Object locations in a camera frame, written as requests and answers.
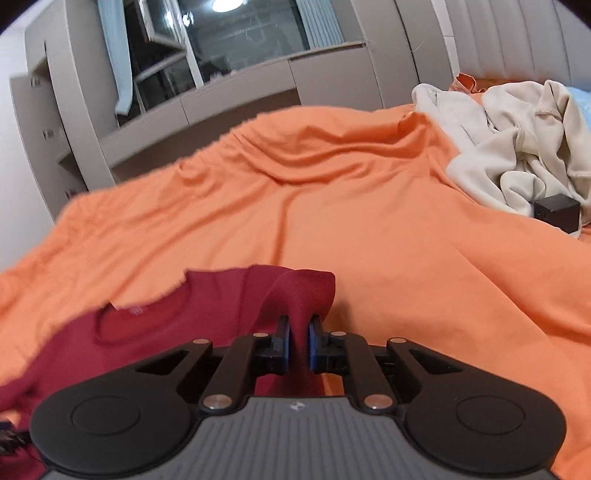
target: black box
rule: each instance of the black box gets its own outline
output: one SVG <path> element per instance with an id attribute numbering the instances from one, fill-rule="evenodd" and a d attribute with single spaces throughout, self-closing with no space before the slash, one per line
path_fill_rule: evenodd
<path id="1" fill-rule="evenodd" d="M 557 226 L 566 233 L 579 229 L 580 212 L 581 205 L 562 193 L 534 202 L 534 218 Z"/>

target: padded gray headboard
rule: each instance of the padded gray headboard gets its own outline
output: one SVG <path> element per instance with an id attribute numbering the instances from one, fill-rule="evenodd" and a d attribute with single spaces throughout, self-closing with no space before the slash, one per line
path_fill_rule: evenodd
<path id="1" fill-rule="evenodd" d="M 433 0 L 436 10 L 441 1 L 462 72 L 591 90 L 591 30 L 557 0 Z"/>

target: t-shirt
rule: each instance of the t-shirt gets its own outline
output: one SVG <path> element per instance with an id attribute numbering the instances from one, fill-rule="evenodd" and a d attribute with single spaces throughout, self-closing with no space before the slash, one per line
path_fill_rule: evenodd
<path id="1" fill-rule="evenodd" d="M 254 265 L 221 272 L 188 271 L 169 295 L 143 306 L 104 308 L 72 321 L 43 347 L 24 375 L 0 387 L 0 411 L 20 413 L 26 429 L 33 409 L 52 393 L 196 338 L 214 346 L 254 332 L 274 333 L 289 316 L 290 370 L 257 380 L 258 395 L 318 396 L 322 380 L 307 365 L 307 326 L 324 318 L 335 294 L 334 275 Z M 0 458 L 0 478 L 37 480 L 45 471 L 33 447 Z"/>

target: orange blanket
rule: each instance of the orange blanket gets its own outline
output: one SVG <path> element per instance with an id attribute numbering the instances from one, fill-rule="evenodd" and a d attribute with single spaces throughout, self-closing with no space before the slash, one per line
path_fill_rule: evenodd
<path id="1" fill-rule="evenodd" d="M 405 336 L 546 393 L 568 421 L 555 472 L 591 478 L 589 246 L 475 203 L 443 174 L 454 146 L 409 111 L 262 115 L 76 199 L 0 276 L 0 381 L 72 317 L 155 299 L 185 268 L 328 270 L 329 329 Z"/>

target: light blue curtain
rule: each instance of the light blue curtain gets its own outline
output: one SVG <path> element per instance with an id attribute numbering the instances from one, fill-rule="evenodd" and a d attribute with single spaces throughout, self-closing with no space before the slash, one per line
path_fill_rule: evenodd
<path id="1" fill-rule="evenodd" d="M 134 98 L 134 79 L 131 73 L 123 0 L 99 0 L 98 5 L 107 51 L 119 93 L 115 113 L 127 115 Z"/>
<path id="2" fill-rule="evenodd" d="M 344 42 L 330 0 L 295 0 L 310 48 L 331 47 Z"/>

